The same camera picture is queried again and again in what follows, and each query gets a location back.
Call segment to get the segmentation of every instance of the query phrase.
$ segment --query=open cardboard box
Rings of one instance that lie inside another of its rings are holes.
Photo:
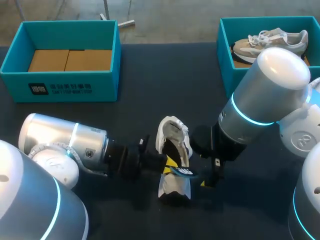
[[[117,21],[25,21],[0,76],[17,103],[114,102],[120,62]]]

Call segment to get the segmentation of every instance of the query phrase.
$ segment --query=brown cardboard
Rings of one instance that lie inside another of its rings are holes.
[[[65,65],[65,71],[84,71],[85,59],[84,50],[70,50]]]
[[[303,61],[305,62],[305,64],[306,64],[308,67],[310,67],[310,63],[309,63],[309,61],[308,61],[308,59],[307,59],[307,56],[304,57],[304,60],[303,60]],[[236,60],[234,60],[234,59],[233,59],[233,64],[234,64],[234,67],[235,67],[236,69],[251,68],[251,66],[252,66],[252,64],[247,64],[247,63],[243,63],[243,62],[238,62],[238,61],[236,61]]]
[[[69,50],[35,50],[28,72],[63,72]]]
[[[112,50],[70,50],[65,71],[109,71]]]

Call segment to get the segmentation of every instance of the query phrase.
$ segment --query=sneaker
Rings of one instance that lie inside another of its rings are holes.
[[[189,167],[192,148],[188,128],[175,116],[166,116],[159,125],[155,148],[174,160],[178,167]],[[159,199],[168,204],[180,205],[191,199],[190,179],[174,173],[161,175]]]
[[[301,57],[308,46],[308,32],[288,33],[280,28],[261,31],[259,35],[249,35],[247,39],[236,41],[231,47],[233,56],[240,62],[252,64],[258,55],[267,48],[278,47],[287,49]]]

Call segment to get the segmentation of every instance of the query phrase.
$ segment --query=concrete floor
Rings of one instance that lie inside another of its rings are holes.
[[[94,20],[103,0],[20,0],[28,21]],[[319,0],[108,0],[110,18],[134,19],[121,30],[122,43],[193,43],[216,41],[219,18],[315,16]],[[20,24],[14,0],[0,0],[0,46],[9,46]]]

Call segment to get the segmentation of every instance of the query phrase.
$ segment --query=logo on box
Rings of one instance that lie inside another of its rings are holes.
[[[29,88],[33,95],[48,95],[48,90],[44,83],[29,83]]]

